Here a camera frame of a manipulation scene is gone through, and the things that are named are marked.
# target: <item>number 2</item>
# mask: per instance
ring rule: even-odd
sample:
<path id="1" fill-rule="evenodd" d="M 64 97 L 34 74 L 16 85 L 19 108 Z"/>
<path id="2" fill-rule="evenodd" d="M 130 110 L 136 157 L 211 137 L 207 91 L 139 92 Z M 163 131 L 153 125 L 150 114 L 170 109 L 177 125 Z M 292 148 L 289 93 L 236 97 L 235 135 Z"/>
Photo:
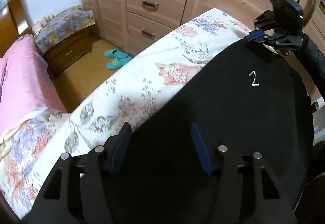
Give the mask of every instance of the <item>number 2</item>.
<path id="1" fill-rule="evenodd" d="M 255 86 L 257 86 L 257 85 L 260 85 L 260 84 L 258 84 L 258 83 L 255 83 L 255 80 L 256 80 L 256 73 L 255 73 L 255 71 L 252 71 L 248 76 L 251 76 L 252 74 L 254 74 L 254 81 L 253 81 L 253 83 L 252 83 L 252 87 L 255 87 Z"/>

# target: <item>headboard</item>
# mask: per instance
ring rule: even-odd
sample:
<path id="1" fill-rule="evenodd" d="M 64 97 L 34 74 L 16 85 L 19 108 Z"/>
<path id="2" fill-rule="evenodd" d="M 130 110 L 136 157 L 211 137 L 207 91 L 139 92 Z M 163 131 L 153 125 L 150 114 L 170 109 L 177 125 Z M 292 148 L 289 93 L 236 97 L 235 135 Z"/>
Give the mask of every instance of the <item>headboard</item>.
<path id="1" fill-rule="evenodd" d="M 21 0 L 0 0 L 0 57 L 15 40 L 31 34 Z"/>

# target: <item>wooden nightstand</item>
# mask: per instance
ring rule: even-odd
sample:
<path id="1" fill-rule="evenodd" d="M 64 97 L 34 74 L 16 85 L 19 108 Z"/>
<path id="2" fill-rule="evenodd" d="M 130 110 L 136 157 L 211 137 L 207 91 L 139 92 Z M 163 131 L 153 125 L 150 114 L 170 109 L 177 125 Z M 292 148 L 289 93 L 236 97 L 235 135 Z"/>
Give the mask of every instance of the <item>wooden nightstand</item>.
<path id="1" fill-rule="evenodd" d="M 43 54 L 43 58 L 48 63 L 49 73 L 52 72 L 54 77 L 58 77 L 64 69 L 91 51 L 92 46 L 88 37 L 88 29 L 85 28 L 48 49 Z"/>

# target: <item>floral blanket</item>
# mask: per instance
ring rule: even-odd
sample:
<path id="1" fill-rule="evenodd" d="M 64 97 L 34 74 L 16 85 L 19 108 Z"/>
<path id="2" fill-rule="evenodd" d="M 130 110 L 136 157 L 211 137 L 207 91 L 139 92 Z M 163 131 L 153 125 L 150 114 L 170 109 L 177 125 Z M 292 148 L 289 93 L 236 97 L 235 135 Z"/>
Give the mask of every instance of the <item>floral blanket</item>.
<path id="1" fill-rule="evenodd" d="M 49 48 L 73 33 L 95 24 L 94 12 L 74 6 L 59 13 L 35 36 L 37 48 L 44 54 Z"/>
<path id="2" fill-rule="evenodd" d="M 86 154 L 124 122 L 132 130 L 155 114 L 214 56 L 250 29 L 212 9 L 185 23 L 108 78 L 72 114 L 42 115 L 0 139 L 0 188 L 22 218 L 64 152 Z"/>

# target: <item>metal drawer handle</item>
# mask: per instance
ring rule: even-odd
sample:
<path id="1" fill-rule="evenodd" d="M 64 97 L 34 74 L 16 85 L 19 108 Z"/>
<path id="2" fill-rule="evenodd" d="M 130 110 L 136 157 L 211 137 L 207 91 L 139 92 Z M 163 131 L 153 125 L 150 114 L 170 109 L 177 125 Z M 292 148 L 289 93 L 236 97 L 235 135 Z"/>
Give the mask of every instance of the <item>metal drawer handle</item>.
<path id="1" fill-rule="evenodd" d="M 314 14 L 314 11 L 315 11 L 315 8 L 316 8 L 316 2 L 317 2 L 317 0 L 313 0 L 311 2 L 310 8 L 309 8 L 309 10 L 308 10 L 308 12 L 306 14 L 306 17 L 305 17 L 305 19 L 303 21 L 303 26 L 304 27 L 308 24 L 308 22 L 310 21 L 311 17 Z"/>
<path id="2" fill-rule="evenodd" d="M 149 36 L 152 39 L 155 39 L 156 35 L 155 34 L 151 34 L 149 32 L 147 32 L 145 29 L 142 29 L 141 32 L 147 36 Z"/>
<path id="3" fill-rule="evenodd" d="M 146 0 L 143 0 L 142 1 L 142 5 L 149 6 L 149 7 L 153 7 L 155 9 L 158 9 L 158 7 L 159 7 L 159 4 L 158 3 L 151 3 L 151 2 L 148 2 Z"/>
<path id="4" fill-rule="evenodd" d="M 65 56 L 67 56 L 67 55 L 68 55 L 68 54 L 70 54 L 70 53 L 72 53 L 72 50 L 71 50 L 71 51 L 69 51 L 69 52 L 67 52 Z"/>

